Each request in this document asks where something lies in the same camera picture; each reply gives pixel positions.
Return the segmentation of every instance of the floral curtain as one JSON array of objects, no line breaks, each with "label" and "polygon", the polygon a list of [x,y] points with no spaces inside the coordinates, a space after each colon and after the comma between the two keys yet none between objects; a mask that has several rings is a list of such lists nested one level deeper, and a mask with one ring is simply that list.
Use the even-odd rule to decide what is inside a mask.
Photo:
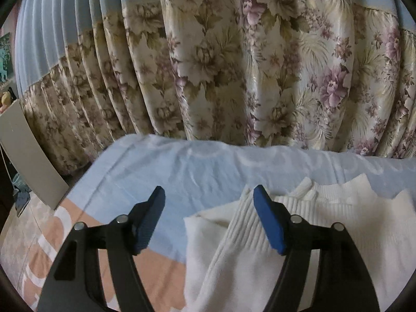
[{"label": "floral curtain", "polygon": [[413,157],[415,40],[353,0],[130,3],[21,104],[62,174],[134,132]]}]

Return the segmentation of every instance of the mattress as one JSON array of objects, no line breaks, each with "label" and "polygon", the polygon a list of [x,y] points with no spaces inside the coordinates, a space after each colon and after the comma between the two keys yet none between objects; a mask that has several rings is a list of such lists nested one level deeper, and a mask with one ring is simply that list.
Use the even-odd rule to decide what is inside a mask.
[{"label": "mattress", "polygon": [[[155,310],[180,309],[184,305],[185,217],[235,201],[246,184],[263,184],[279,195],[292,191],[304,177],[333,184],[362,173],[381,197],[393,198],[406,188],[416,198],[415,159],[129,135],[105,150],[88,169],[24,249],[23,261],[8,262],[19,244],[14,239],[13,243],[5,240],[0,261],[9,277],[18,277],[18,292],[35,309],[49,268],[75,222],[107,224],[146,201],[160,185],[166,192],[166,206],[149,248],[135,262]],[[99,258],[107,304],[117,309],[105,250]]]}]

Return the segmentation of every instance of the curtain fold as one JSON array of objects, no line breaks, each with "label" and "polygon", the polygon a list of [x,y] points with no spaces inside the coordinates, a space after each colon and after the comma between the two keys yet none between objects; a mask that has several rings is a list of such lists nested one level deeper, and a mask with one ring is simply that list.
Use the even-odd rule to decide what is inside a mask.
[{"label": "curtain fold", "polygon": [[[19,16],[24,43],[34,1]],[[54,45],[47,17],[42,41],[58,61],[45,75],[18,66],[28,123],[62,174],[134,132],[415,154],[416,26],[400,0],[53,4]]]}]

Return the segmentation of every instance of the white sweater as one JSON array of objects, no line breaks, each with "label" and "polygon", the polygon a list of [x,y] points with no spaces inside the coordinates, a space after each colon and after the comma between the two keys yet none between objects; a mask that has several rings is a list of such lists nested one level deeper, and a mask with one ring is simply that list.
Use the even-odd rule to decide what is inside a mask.
[{"label": "white sweater", "polygon": [[[400,294],[416,268],[416,214],[407,191],[380,198],[363,174],[345,184],[305,178],[272,197],[310,224],[348,229],[373,280],[380,310]],[[240,200],[185,219],[188,236],[185,301],[189,312],[261,312],[284,257],[270,247],[246,187]],[[311,254],[299,310],[311,305],[319,251]]]}]

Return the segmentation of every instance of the metal screw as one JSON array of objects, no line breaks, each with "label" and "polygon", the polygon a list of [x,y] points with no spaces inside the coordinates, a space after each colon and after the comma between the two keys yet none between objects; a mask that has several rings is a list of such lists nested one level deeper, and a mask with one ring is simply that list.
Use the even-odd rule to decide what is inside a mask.
[{"label": "metal screw", "polygon": [[117,223],[125,223],[125,222],[127,222],[128,221],[128,215],[120,215],[120,216],[118,216],[117,218],[116,218],[116,222]]},{"label": "metal screw", "polygon": [[299,224],[299,223],[302,222],[302,217],[299,216],[299,215],[294,214],[290,217],[290,220],[291,220],[292,223]]},{"label": "metal screw", "polygon": [[74,224],[74,230],[76,231],[80,231],[85,227],[85,223],[84,222],[77,222]]},{"label": "metal screw", "polygon": [[334,229],[336,231],[343,231],[345,229],[345,226],[343,224],[341,224],[341,223],[335,223],[334,224]]}]

